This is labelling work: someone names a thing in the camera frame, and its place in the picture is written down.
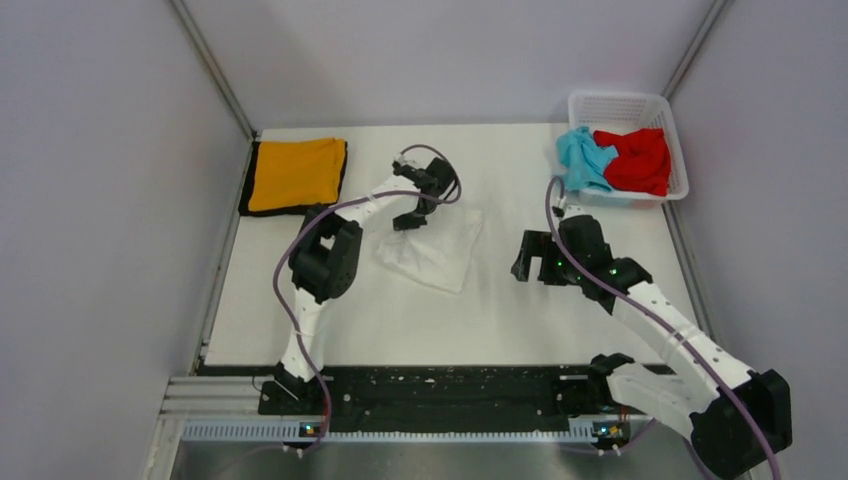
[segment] blue cloth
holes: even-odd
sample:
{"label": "blue cloth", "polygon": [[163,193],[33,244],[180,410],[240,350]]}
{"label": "blue cloth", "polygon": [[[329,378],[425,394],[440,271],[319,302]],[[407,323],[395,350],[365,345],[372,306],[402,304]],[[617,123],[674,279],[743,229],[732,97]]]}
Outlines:
{"label": "blue cloth", "polygon": [[577,127],[556,141],[559,163],[568,172],[563,175],[565,189],[595,188],[611,192],[612,186],[604,178],[607,165],[618,156],[615,147],[599,147],[589,133],[589,127]]}

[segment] cable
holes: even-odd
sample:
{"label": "cable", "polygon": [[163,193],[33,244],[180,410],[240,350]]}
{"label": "cable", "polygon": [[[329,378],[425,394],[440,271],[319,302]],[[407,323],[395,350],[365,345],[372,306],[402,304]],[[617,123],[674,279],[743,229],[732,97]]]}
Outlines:
{"label": "cable", "polygon": [[592,283],[601,287],[603,290],[615,295],[616,297],[618,297],[625,303],[628,303],[636,310],[639,310],[648,318],[656,322],[668,333],[670,333],[676,340],[681,342],[683,348],[685,348],[687,352],[689,352],[693,357],[695,357],[695,359],[698,361],[704,371],[707,372],[707,375],[709,375],[710,378],[712,378],[713,381],[718,384],[719,389],[727,396],[727,398],[730,400],[730,403],[732,403],[733,406],[736,407],[737,410],[739,410],[739,413],[742,415],[742,418],[745,420],[745,423],[747,423],[748,426],[751,427],[751,431],[754,433],[754,437],[757,439],[757,442],[760,444],[760,447],[766,454],[766,460],[768,461],[769,468],[771,469],[772,479],[781,480],[780,467],[777,464],[777,457],[775,457],[774,451],[771,449],[771,445],[769,445],[768,440],[766,440],[765,434],[760,429],[760,426],[757,425],[757,422],[756,420],[754,420],[754,417],[751,416],[751,413],[748,412],[748,409],[745,408],[745,405],[742,403],[742,400],[740,400],[739,397],[737,397],[736,394],[733,392],[733,389],[731,389],[730,386],[728,386],[727,383],[722,380],[721,376],[716,373],[716,371],[710,366],[709,362],[707,362],[703,355],[701,355],[698,350],[696,350],[695,347],[693,347],[692,344],[690,344],[689,341],[686,340],[685,337],[683,337],[679,332],[677,332],[674,327],[672,327],[668,322],[663,320],[662,317],[652,312],[650,309],[648,309],[641,303],[628,297],[626,294],[619,292],[612,286],[605,283],[600,278],[592,275],[592,273],[589,272],[586,268],[584,268],[583,265],[580,265],[580,262],[578,262],[577,259],[574,258],[573,255],[571,255],[567,248],[565,248],[565,245],[562,243],[562,237],[560,237],[559,230],[557,230],[556,225],[554,225],[553,218],[551,218],[551,193],[553,193],[554,185],[557,184],[559,184],[560,189],[563,188],[562,179],[559,177],[553,177],[550,183],[548,183],[548,189],[545,194],[545,218],[548,220],[548,228],[550,228],[551,230],[551,235],[553,236],[557,247],[559,247],[562,254],[565,255],[565,258],[568,260],[568,262],[574,265],[574,268],[576,268],[584,277],[591,280]]}
{"label": "cable", "polygon": [[595,457],[604,456],[604,455],[620,455],[620,454],[630,450],[631,448],[633,448],[633,446],[636,445],[637,443],[641,442],[642,439],[645,438],[645,434],[648,433],[649,431],[651,431],[652,429],[654,429],[656,426],[657,426],[657,420],[652,418],[651,421],[648,422],[647,424],[645,424],[645,426],[642,427],[641,430],[636,432],[636,435],[633,435],[633,438],[631,438],[629,442],[627,442],[623,446],[619,447],[619,449],[617,451],[616,450],[597,450],[595,448],[592,448],[592,449],[575,448],[575,447],[567,447],[565,445],[560,445],[559,449],[562,450],[563,452],[579,453],[581,455],[593,455]]}
{"label": "cable", "polygon": [[456,190],[456,182],[453,182],[453,183],[451,183],[451,189],[448,190],[448,193],[446,193],[445,196],[444,196],[445,200],[450,198],[451,193],[453,193],[455,190]]}
{"label": "cable", "polygon": [[[450,161],[448,160],[448,158],[444,154],[442,154],[442,152],[431,147],[430,145],[426,145],[426,144],[423,144],[423,143],[417,143],[417,144],[414,144],[414,145],[410,145],[410,146],[404,148],[403,150],[401,150],[400,153],[401,153],[401,155],[403,155],[406,152],[408,152],[412,149],[415,149],[415,148],[423,148],[423,149],[429,150],[429,151],[435,153],[436,155],[438,155],[442,160],[444,160],[445,162],[450,164]],[[300,230],[297,237],[295,237],[294,241],[292,241],[292,243],[286,249],[285,253],[283,253],[283,256],[280,257],[280,261],[277,262],[277,266],[274,268],[274,277],[273,277],[274,294],[277,296],[277,300],[280,301],[280,304],[283,306],[283,309],[285,309],[286,314],[288,314],[289,320],[291,320],[292,327],[294,328],[295,332],[300,331],[300,322],[297,321],[297,316],[294,314],[291,307],[286,302],[286,299],[283,298],[283,294],[280,291],[280,285],[279,285],[280,273],[282,272],[283,266],[285,266],[286,262],[288,261],[289,257],[291,256],[292,252],[294,251],[295,247],[303,240],[303,237],[305,237],[306,234],[309,233],[310,230],[312,230],[313,228],[315,228],[316,225],[318,225],[318,223],[321,220],[323,220],[326,216],[330,215],[331,213],[335,212],[336,210],[351,207],[351,206],[354,206],[354,205],[359,205],[359,204],[365,203],[365,202],[369,202],[372,199],[398,196],[398,195],[418,197],[418,198],[423,198],[425,200],[429,200],[429,201],[434,202],[436,204],[450,205],[450,204],[453,204],[453,203],[456,203],[457,201],[459,201],[459,198],[462,196],[462,183],[459,181],[459,177],[456,177],[456,196],[454,198],[449,199],[449,200],[448,199],[436,198],[436,197],[433,197],[433,196],[430,196],[430,195],[425,195],[425,194],[420,193],[420,192],[391,190],[391,191],[387,191],[387,192],[376,193],[376,194],[371,195],[371,196],[360,197],[360,198],[350,200],[350,201],[347,201],[347,202],[337,203],[336,205],[328,207],[327,209],[325,209],[324,211],[319,213],[315,218],[313,218],[311,222],[309,222],[305,227],[303,227]],[[324,400],[326,402],[326,414],[324,415],[324,420],[321,423],[321,431],[318,432],[318,436],[315,437],[315,441],[312,443],[312,445],[310,445],[309,447],[306,448],[306,450],[303,451],[303,454],[306,455],[307,453],[311,453],[311,452],[315,451],[316,448],[318,448],[318,446],[323,441],[324,436],[327,434],[327,431],[330,429],[330,417],[332,417],[332,415],[333,415],[333,402],[332,402],[332,399],[330,398],[330,389],[327,387],[327,383],[324,381],[324,378],[321,376],[321,370],[318,369],[318,367],[315,365],[315,362],[313,362],[312,358],[309,356],[309,352],[307,352],[306,345],[303,344],[303,339],[301,338],[301,336],[296,335],[296,338],[297,338],[297,346],[300,349],[300,353],[303,355],[303,359],[306,361],[307,365],[309,365],[309,368],[315,373],[315,378],[318,380],[318,385],[321,386],[321,390],[324,393]]]}
{"label": "cable", "polygon": [[698,454],[695,452],[695,448],[689,443],[689,440],[683,440],[683,445],[686,445],[686,451],[689,452],[689,456],[692,457],[692,462],[698,467],[698,471],[701,472],[701,476],[704,477],[705,480],[712,480],[713,474],[704,465],[704,462],[698,458]]}

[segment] red cloth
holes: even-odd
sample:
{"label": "red cloth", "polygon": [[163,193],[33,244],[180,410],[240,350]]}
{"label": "red cloth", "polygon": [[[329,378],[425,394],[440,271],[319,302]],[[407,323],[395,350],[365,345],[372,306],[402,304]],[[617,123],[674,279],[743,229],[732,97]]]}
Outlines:
{"label": "red cloth", "polygon": [[604,170],[604,178],[618,190],[668,194],[671,154],[661,128],[643,128],[627,135],[595,131],[595,143],[614,146],[618,157]]}

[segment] white table surface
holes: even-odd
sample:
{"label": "white table surface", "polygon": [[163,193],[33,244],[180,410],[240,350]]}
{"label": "white table surface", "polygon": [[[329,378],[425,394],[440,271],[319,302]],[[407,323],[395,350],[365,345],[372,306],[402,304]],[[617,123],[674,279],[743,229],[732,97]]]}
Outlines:
{"label": "white table surface", "polygon": [[[391,221],[369,223],[350,290],[324,311],[327,365],[582,364],[622,352],[641,362],[658,356],[577,287],[519,283],[509,273],[525,229],[545,230],[544,194],[556,165],[563,124],[435,125],[266,130],[262,140],[348,141],[342,199],[368,192],[391,174],[403,147],[428,143],[455,166],[460,203],[483,209],[484,221],[465,287],[452,295],[412,282],[373,259]],[[429,152],[410,153],[426,163]],[[617,257],[629,256],[694,321],[680,265],[660,208],[587,208]],[[242,218],[206,355],[207,365],[273,365],[291,323],[271,289],[274,266],[303,217]],[[291,271],[283,293],[293,301]]]}

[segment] gray floor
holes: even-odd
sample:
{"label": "gray floor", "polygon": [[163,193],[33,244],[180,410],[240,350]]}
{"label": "gray floor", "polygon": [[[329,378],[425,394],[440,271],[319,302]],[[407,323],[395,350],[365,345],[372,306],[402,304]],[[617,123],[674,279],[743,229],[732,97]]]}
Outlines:
{"label": "gray floor", "polygon": [[676,434],[649,432],[622,457],[560,452],[554,445],[328,444],[303,460],[265,450],[222,467],[258,444],[182,445],[172,480],[662,480],[702,478]]}

